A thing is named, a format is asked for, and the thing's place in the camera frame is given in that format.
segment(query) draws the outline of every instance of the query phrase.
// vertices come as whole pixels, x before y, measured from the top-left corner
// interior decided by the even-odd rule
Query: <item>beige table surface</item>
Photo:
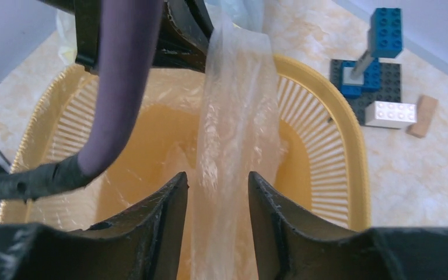
[[[332,0],[284,0],[271,26],[277,52],[328,76],[330,59],[355,60],[365,50],[368,24]],[[64,65],[53,33],[0,84],[0,149],[12,160],[41,94]],[[363,127],[374,225],[448,225],[448,76],[408,50],[402,65],[402,100],[426,94],[440,107],[425,139],[404,131]]]

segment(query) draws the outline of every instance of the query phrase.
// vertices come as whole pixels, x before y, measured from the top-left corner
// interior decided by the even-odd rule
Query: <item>yellow plastic basket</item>
[[[276,188],[316,215],[353,230],[370,225],[370,196],[363,137],[356,118],[339,91],[310,67],[275,56],[280,75],[278,98],[281,138],[289,152],[281,164]],[[60,74],[38,102],[12,171],[61,160],[86,142],[93,121],[98,77],[73,65]],[[154,69],[149,86],[164,90],[202,90],[204,75],[185,70]],[[174,135],[184,143],[190,165],[196,150],[199,116],[164,106],[143,106],[135,130],[120,158],[84,190],[40,199],[2,201],[0,223],[41,222],[74,230],[106,219],[162,186]],[[156,188],[113,188],[115,184]],[[116,200],[115,206],[104,204]]]

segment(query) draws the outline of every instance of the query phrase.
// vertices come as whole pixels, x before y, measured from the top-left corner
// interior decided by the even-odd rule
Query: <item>white wall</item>
[[[0,82],[54,29],[54,8],[37,0],[0,0]]]
[[[334,0],[368,21],[375,8],[401,8],[405,46],[448,74],[448,0]]]

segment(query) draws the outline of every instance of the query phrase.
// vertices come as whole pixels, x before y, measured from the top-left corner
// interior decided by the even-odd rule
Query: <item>purple tube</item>
[[[90,137],[78,154],[84,175],[104,172],[126,147],[142,104],[162,0],[103,0],[99,94]]]

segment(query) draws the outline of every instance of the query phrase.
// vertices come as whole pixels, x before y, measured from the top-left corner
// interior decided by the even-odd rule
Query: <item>wooden block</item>
[[[406,133],[418,138],[425,137],[430,128],[430,124],[432,123],[432,118],[438,104],[439,101],[433,97],[427,95],[420,96],[418,104],[416,105],[417,122],[408,127]]]

